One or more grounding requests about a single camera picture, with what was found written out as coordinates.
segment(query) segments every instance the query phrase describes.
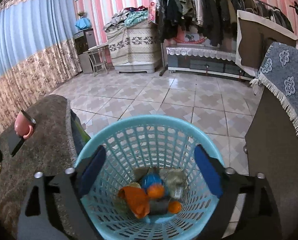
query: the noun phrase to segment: white base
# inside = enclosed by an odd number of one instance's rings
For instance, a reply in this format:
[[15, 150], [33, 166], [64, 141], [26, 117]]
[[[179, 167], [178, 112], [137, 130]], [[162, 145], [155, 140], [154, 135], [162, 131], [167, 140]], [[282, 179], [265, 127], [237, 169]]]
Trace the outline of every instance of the white base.
[[[169, 71], [171, 70], [172, 72], [175, 71], [175, 70], [180, 70], [180, 71], [190, 71], [190, 72], [207, 73], [206, 70], [191, 69], [191, 68], [182, 68], [182, 67], [168, 67], [168, 70]], [[222, 73], [222, 72], [216, 72], [216, 71], [208, 71], [208, 74], [239, 78], [239, 75], [229, 74], [229, 73]], [[249, 80], [249, 81], [250, 80], [253, 80], [252, 78], [243, 77], [243, 76], [240, 76], [240, 79]]]
[[154, 69], [162, 63], [161, 59], [156, 62], [135, 61], [114, 66], [117, 73], [120, 72], [141, 72], [154, 73]]

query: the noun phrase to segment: laundry basket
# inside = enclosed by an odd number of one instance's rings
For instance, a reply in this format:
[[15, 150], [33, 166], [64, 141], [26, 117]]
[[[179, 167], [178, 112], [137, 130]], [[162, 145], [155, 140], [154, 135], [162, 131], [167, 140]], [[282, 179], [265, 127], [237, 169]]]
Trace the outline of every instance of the laundry basket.
[[[87, 196], [81, 201], [104, 239], [192, 239], [211, 217], [218, 198], [212, 195], [194, 160], [201, 144], [209, 156], [221, 154], [210, 138], [183, 120], [163, 115], [141, 115], [120, 120], [101, 130], [81, 151], [75, 166], [90, 157], [99, 145], [107, 151], [106, 161]], [[178, 214], [136, 219], [117, 207], [119, 189], [134, 180], [139, 167], [173, 167], [184, 170], [188, 190]]]

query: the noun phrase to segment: orange ball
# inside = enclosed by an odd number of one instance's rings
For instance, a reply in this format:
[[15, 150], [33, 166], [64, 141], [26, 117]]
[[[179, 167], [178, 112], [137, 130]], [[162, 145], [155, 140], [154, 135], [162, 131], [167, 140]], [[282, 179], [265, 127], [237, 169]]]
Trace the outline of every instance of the orange ball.
[[147, 189], [150, 198], [162, 198], [165, 195], [165, 189], [161, 184], [153, 184]]
[[168, 206], [168, 211], [172, 214], [177, 214], [182, 209], [182, 205], [179, 201], [171, 201]]

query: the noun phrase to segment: pink mug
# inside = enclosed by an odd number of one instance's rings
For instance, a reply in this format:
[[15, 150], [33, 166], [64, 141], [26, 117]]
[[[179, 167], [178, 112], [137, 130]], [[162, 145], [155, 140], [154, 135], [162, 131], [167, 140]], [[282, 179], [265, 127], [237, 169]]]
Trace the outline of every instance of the pink mug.
[[15, 120], [14, 130], [16, 131], [17, 135], [23, 137], [24, 140], [27, 140], [32, 136], [35, 124], [36, 121], [25, 111], [21, 110]]

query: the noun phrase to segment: curtain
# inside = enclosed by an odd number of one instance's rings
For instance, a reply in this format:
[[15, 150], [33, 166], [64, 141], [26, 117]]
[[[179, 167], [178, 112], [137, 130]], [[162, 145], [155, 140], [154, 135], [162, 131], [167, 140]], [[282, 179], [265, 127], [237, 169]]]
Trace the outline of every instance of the curtain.
[[42, 96], [78, 72], [73, 0], [0, 4], [0, 133]]

